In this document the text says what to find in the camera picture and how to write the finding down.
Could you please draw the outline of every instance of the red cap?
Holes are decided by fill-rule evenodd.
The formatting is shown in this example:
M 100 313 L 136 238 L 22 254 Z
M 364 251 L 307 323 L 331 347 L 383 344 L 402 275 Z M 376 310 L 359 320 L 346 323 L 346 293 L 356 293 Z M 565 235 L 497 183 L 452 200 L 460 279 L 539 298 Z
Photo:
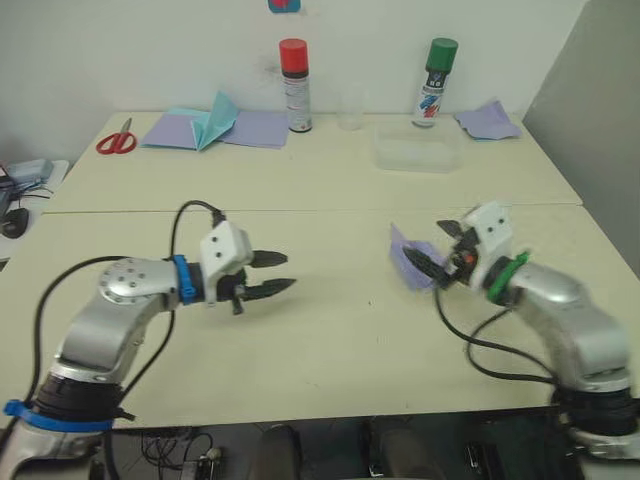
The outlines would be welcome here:
M 280 65 L 284 72 L 303 73 L 309 70 L 307 42 L 299 38 L 287 38 L 280 42 Z

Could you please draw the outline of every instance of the purple paper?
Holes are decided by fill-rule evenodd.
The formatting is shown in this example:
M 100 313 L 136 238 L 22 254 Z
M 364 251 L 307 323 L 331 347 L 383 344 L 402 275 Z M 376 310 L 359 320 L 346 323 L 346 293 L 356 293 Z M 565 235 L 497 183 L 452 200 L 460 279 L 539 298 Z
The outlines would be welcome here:
M 142 139 L 142 145 L 152 147 L 175 147 L 196 149 L 196 140 L 193 136 L 191 120 L 192 115 L 171 115 L 165 113 L 156 122 L 151 131 Z
M 491 102 L 478 110 L 454 115 L 460 126 L 474 138 L 500 140 L 519 137 L 522 131 L 511 123 L 500 101 Z
M 281 148 L 287 143 L 288 134 L 286 113 L 242 111 L 220 140 L 249 147 Z
M 413 263 L 409 261 L 402 250 L 403 247 L 415 248 L 431 257 L 434 262 L 440 265 L 444 264 L 444 258 L 429 242 L 407 240 L 402 232 L 398 230 L 398 227 L 393 223 L 391 224 L 391 249 L 389 250 L 389 256 L 398 273 L 411 290 L 431 290 L 433 288 L 433 280 L 413 266 Z

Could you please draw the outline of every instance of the red scissors handle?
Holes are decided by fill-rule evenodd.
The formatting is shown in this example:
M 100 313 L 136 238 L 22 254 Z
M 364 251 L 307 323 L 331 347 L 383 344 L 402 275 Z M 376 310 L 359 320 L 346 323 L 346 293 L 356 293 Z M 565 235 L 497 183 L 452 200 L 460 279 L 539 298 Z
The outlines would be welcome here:
M 136 145 L 138 145 L 138 141 L 133 133 L 114 133 L 102 139 L 98 145 L 96 145 L 96 150 L 103 155 L 111 155 L 113 153 L 123 154 L 129 153 L 136 148 Z

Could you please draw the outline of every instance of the blue ring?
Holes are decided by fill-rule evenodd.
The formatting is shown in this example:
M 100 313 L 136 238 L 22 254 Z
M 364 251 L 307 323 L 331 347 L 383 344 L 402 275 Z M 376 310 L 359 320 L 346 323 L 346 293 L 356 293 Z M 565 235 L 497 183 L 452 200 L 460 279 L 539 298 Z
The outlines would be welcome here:
M 180 301 L 184 305 L 189 305 L 196 300 L 196 289 L 191 283 L 189 265 L 187 265 L 187 260 L 184 258 L 184 255 L 174 255 L 173 263 L 175 263 L 176 269 L 178 270 Z
M 20 400 L 9 400 L 4 413 L 10 417 L 20 417 L 29 425 L 51 432 L 90 433 L 105 432 L 113 427 L 113 419 L 104 422 L 65 422 L 33 413 Z

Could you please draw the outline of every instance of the scissors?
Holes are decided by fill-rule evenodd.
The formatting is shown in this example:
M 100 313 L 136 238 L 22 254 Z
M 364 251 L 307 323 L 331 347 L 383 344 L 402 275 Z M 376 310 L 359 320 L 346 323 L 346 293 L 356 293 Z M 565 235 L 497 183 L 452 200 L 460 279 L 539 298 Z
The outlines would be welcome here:
M 131 119 L 124 122 L 122 129 L 118 133 L 109 135 L 107 138 L 100 140 L 96 145 L 96 150 L 102 155 L 111 155 L 112 153 L 122 154 L 129 153 L 136 148 L 138 141 L 133 133 L 129 132 L 131 126 Z M 127 141 L 131 139 L 128 146 L 125 147 Z

